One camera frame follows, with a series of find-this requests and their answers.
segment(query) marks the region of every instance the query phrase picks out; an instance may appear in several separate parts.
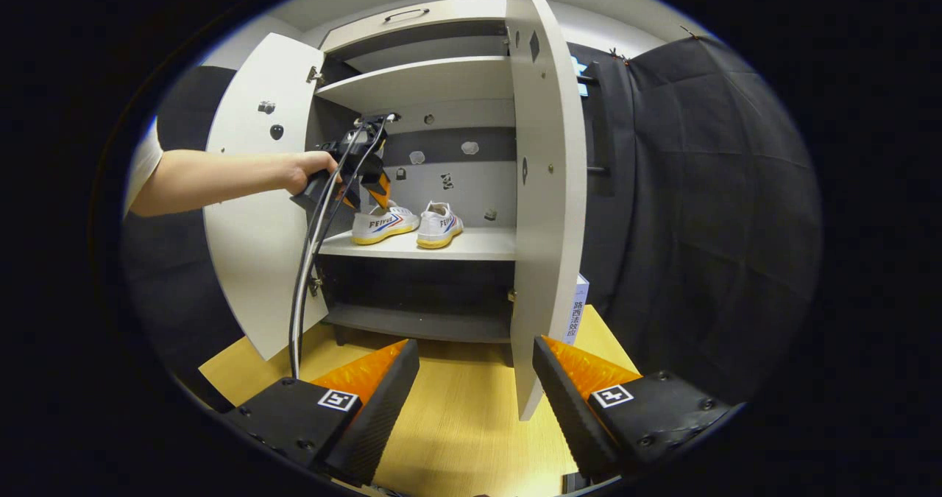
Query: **forearm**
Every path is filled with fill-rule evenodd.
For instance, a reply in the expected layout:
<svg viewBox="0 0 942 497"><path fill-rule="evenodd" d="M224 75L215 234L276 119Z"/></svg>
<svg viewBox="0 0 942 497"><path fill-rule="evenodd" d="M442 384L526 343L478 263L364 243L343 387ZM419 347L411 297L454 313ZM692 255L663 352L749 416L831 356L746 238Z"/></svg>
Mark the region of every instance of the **forearm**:
<svg viewBox="0 0 942 497"><path fill-rule="evenodd" d="M290 189L304 178L298 154L214 155L164 152L131 211L154 216L192 211L272 189Z"/></svg>

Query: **cabinet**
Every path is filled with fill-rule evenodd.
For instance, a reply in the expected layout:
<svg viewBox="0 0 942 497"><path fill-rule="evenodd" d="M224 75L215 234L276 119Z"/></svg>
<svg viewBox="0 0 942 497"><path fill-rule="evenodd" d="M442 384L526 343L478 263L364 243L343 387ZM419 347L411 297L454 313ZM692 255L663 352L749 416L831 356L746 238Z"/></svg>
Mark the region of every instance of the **cabinet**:
<svg viewBox="0 0 942 497"><path fill-rule="evenodd" d="M452 49L484 51L430 59L407 49L448 44L456 34L483 41ZM350 64L370 57L372 70ZM360 74L332 75L332 62ZM308 79L312 68L325 85ZM259 110L262 101L274 102L272 113ZM585 221L582 109L548 3L450 0L390 10L333 30L320 49L271 34L226 90L206 150L302 151L309 116L324 115L317 105L325 102L403 115L383 151L392 198L415 213L428 200L451 202L467 229L438 251L418 249L413 235L357 246L349 230L332 230L316 260L324 292L308 297L304 329L325 320L417 339L509 342L527 420L542 396L533 336L565 332ZM269 137L273 124L283 127L278 141ZM475 139L478 157L456 154L465 138ZM407 158L413 148L428 159ZM443 188L445 175L453 191ZM259 193L206 208L205 224L235 318L270 359L287 344L304 211L283 192Z"/></svg>

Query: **open cabinet door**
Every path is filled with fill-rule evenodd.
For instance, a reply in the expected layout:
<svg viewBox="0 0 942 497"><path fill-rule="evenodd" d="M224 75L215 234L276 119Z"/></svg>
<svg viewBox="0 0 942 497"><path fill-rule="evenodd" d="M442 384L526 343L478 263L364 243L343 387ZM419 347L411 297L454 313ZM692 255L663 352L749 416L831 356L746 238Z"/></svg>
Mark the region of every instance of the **open cabinet door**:
<svg viewBox="0 0 942 497"><path fill-rule="evenodd" d="M542 399L533 337L563 339L576 293L586 208L586 144L576 72L546 0L507 0L517 134L514 352L517 406Z"/></svg>
<svg viewBox="0 0 942 497"><path fill-rule="evenodd" d="M324 54L297 40L269 34L229 84L209 131L206 151L302 152ZM270 113L259 111L271 102ZM280 137L277 129L280 125ZM306 215L283 189L256 193L203 209L216 277L242 331L268 360L288 343L288 323ZM303 329L327 315L323 296L307 297Z"/></svg>

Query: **wooden floor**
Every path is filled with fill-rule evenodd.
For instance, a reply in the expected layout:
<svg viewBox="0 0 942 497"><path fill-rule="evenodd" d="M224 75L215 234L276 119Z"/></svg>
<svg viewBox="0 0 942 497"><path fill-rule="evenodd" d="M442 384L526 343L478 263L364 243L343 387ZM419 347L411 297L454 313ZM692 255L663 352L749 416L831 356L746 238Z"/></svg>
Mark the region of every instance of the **wooden floor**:
<svg viewBox="0 0 942 497"><path fill-rule="evenodd" d="M300 377L313 380L397 340L356 332L341 347L329 326L317 325L304 336ZM575 346L637 371L591 306ZM415 497L562 493L562 476L576 464L545 397L529 422L517 419L514 370L504 348L419 341L418 376L374 484ZM236 406L290 375L286 349L263 362L245 337L199 370Z"/></svg>

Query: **shoe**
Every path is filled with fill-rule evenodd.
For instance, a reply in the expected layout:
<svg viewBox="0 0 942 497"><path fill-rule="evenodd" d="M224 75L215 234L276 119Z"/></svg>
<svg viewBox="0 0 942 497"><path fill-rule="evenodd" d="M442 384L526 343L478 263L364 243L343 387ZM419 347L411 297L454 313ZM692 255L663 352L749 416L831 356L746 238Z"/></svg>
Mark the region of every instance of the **shoe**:
<svg viewBox="0 0 942 497"><path fill-rule="evenodd" d="M353 232L350 239L357 245L373 245L388 236L406 234L418 228L419 219L407 208L389 201L386 210L376 206L369 213L357 213L353 216Z"/></svg>
<svg viewBox="0 0 942 497"><path fill-rule="evenodd" d="M418 246L426 249L440 249L448 246L454 236L461 234L464 223L461 218L451 213L447 202L429 202L422 212L422 222L418 225Z"/></svg>

